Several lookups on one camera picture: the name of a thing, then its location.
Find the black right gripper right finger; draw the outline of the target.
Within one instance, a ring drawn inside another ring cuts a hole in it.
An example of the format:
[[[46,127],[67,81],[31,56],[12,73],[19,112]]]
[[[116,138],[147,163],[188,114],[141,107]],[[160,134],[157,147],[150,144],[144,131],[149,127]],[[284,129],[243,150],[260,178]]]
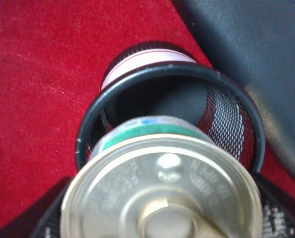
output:
[[[261,194],[263,238],[295,238],[295,199],[259,173],[251,174]]]

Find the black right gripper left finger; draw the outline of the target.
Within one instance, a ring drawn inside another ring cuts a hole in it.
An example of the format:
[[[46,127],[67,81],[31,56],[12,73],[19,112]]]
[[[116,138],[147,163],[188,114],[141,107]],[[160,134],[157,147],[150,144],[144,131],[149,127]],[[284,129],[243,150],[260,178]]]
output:
[[[0,228],[0,238],[28,238],[47,209],[65,192],[70,181],[70,177],[63,177],[28,209]]]

